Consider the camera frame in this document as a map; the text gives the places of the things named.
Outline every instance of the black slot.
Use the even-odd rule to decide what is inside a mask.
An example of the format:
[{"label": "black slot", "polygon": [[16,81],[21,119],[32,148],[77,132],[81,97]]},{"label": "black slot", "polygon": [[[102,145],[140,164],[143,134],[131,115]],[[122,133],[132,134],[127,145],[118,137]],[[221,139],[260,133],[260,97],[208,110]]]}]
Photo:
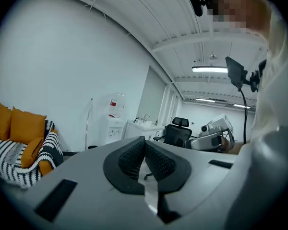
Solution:
[{"label": "black slot", "polygon": [[223,161],[219,161],[219,160],[211,160],[209,162],[209,164],[213,164],[213,165],[216,165],[216,166],[219,166],[219,167],[223,167],[223,168],[226,168],[226,169],[230,169],[233,165],[233,163],[227,163],[227,162],[223,162]]},{"label": "black slot", "polygon": [[76,187],[77,182],[64,179],[35,209],[42,218],[53,221]]}]

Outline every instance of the orange pillow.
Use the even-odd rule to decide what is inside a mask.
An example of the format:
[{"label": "orange pillow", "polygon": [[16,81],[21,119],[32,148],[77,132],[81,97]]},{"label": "orange pillow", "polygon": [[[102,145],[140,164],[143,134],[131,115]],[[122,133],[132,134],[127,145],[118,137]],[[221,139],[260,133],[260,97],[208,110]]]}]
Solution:
[{"label": "orange pillow", "polygon": [[21,156],[21,167],[29,168],[35,162],[38,156],[38,152],[41,149],[44,142],[43,137],[38,137],[32,140],[25,148]]},{"label": "orange pillow", "polygon": [[0,139],[7,140],[10,137],[12,111],[0,103]]},{"label": "orange pillow", "polygon": [[44,137],[46,116],[22,112],[15,107],[12,111],[10,140],[29,144],[38,137]]},{"label": "orange pillow", "polygon": [[42,176],[47,175],[49,172],[52,171],[52,167],[49,161],[40,161],[38,163],[39,165],[39,170],[42,173]]}]

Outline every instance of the black chair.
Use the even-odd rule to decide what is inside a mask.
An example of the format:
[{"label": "black chair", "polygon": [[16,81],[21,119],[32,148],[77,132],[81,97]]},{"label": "black chair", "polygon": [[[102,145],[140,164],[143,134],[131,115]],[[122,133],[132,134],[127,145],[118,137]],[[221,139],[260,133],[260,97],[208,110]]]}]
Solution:
[{"label": "black chair", "polygon": [[[181,117],[175,117],[172,122],[174,125],[168,125],[166,128],[164,143],[176,147],[184,147],[185,141],[190,139],[192,130],[189,127],[189,120]],[[154,137],[155,141],[159,141],[161,137]]]}]

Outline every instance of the sink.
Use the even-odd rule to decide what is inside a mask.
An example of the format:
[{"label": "sink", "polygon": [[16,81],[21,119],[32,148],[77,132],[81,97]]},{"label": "sink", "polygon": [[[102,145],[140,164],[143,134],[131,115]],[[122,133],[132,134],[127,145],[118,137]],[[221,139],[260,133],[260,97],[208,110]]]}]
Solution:
[{"label": "sink", "polygon": [[142,127],[151,127],[152,123],[153,123],[152,121],[146,121],[146,122],[140,123],[139,125]]}]

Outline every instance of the fluorescent light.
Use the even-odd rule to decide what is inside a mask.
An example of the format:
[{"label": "fluorescent light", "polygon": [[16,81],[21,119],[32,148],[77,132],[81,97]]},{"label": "fluorescent light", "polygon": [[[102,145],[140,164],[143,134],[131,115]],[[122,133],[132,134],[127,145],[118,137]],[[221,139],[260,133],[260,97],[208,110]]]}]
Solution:
[{"label": "fluorescent light", "polygon": [[216,101],[213,101],[213,100],[205,100],[205,99],[198,99],[196,98],[197,101],[202,101],[202,102],[216,102]]},{"label": "fluorescent light", "polygon": [[192,71],[228,73],[227,67],[192,67]]},{"label": "fluorescent light", "polygon": [[235,107],[241,107],[241,108],[245,108],[245,106],[244,106],[244,105],[238,105],[238,104],[234,104],[234,106],[235,106]]}]

